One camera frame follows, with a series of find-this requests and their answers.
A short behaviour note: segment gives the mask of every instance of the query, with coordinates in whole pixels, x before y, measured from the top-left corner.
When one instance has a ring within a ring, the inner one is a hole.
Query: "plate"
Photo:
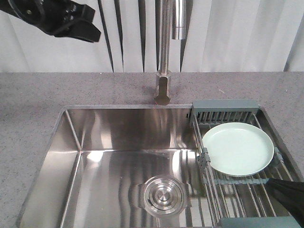
[[[203,137],[212,168],[243,177],[264,169],[274,156],[274,145],[261,129],[247,123],[223,123]]]

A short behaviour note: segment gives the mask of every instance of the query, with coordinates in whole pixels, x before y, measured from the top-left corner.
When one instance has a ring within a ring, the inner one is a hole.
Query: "white curtain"
[[[0,72],[157,70],[160,0],[76,1],[96,10],[98,43],[0,12]],[[304,71],[304,0],[187,0],[187,13],[187,39],[171,40],[172,72]]]

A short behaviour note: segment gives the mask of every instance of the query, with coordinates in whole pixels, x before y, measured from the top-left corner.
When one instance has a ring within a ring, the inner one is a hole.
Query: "faucet base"
[[[166,106],[170,103],[170,85],[171,72],[168,71],[167,75],[161,75],[158,71],[156,73],[156,95],[154,98],[156,104]]]

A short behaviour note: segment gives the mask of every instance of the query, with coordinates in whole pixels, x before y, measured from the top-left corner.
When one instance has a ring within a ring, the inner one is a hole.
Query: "dish drying rack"
[[[267,132],[275,146],[271,163],[259,173],[242,178],[230,177],[214,170],[210,165],[212,161],[208,149],[203,145],[202,133],[223,123],[243,122],[265,131],[257,118],[258,114],[264,117],[259,105],[252,100],[193,102],[190,124],[195,132],[198,147],[197,161],[213,226],[220,225],[222,218],[290,216],[290,213],[272,198],[265,188],[268,178],[286,181],[297,179],[294,171],[287,168],[273,135]]]

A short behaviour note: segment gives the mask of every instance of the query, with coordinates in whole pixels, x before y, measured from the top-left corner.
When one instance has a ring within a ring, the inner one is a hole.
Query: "black object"
[[[0,10],[55,37],[98,42],[101,35],[92,24],[95,10],[71,0],[0,0]]]
[[[304,183],[270,178],[267,192],[279,201],[304,228]]]

